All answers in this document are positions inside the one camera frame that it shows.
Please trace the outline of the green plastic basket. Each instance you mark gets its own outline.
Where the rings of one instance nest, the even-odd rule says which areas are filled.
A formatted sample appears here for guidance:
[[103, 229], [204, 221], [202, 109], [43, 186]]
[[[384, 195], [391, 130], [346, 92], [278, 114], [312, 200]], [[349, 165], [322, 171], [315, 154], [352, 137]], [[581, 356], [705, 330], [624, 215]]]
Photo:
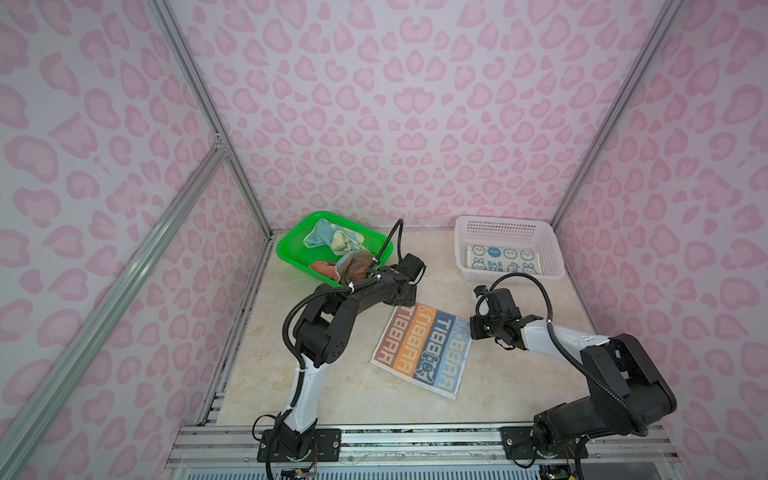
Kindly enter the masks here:
[[363, 237], [363, 247], [372, 254], [377, 254], [387, 239], [385, 234], [374, 231], [352, 220], [328, 211], [318, 211], [306, 216], [278, 242], [276, 252], [282, 261], [310, 275], [314, 279], [334, 287], [338, 287], [339, 284], [314, 271], [311, 266], [321, 261], [338, 262], [342, 255], [335, 254], [326, 242], [320, 242], [318, 246], [312, 247], [305, 244], [305, 239], [313, 233], [315, 227], [321, 221], [327, 221], [329, 224], [361, 234]]

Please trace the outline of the red brown towel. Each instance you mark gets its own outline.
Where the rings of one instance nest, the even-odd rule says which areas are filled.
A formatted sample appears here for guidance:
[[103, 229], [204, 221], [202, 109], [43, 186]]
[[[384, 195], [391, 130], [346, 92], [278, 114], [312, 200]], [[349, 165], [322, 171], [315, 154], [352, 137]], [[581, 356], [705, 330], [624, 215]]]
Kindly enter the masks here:
[[340, 285], [359, 283], [367, 278], [368, 271], [378, 265], [378, 260], [368, 251], [350, 251], [338, 261], [317, 261], [310, 269], [322, 277]]

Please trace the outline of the orange blue patterned towel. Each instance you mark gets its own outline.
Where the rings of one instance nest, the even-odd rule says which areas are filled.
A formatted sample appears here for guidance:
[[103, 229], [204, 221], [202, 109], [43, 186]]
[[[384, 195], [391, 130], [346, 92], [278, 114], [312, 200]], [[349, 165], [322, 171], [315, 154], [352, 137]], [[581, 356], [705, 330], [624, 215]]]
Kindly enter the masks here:
[[454, 400], [471, 343], [468, 320], [420, 303], [398, 306], [374, 350], [371, 363], [402, 380]]

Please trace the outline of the blue bunny towel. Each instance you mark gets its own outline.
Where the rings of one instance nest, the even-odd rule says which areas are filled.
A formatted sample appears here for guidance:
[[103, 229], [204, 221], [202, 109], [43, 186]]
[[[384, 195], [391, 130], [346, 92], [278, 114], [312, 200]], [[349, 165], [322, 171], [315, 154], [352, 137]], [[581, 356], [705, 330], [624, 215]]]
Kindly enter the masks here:
[[539, 256], [525, 249], [502, 248], [481, 244], [468, 244], [465, 248], [466, 267], [491, 272], [541, 273]]

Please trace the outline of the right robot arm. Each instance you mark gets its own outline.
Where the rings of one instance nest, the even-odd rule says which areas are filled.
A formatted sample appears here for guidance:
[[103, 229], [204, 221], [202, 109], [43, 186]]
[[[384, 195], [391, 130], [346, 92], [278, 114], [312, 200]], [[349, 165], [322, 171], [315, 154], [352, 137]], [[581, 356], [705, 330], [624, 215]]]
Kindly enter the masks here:
[[507, 289], [479, 286], [474, 295], [473, 339], [547, 355], [575, 368], [587, 382], [587, 396], [535, 415], [527, 433], [508, 439], [512, 459], [583, 458], [582, 441], [644, 436], [675, 412], [675, 394], [636, 337], [587, 334], [555, 325], [550, 315], [524, 315]]

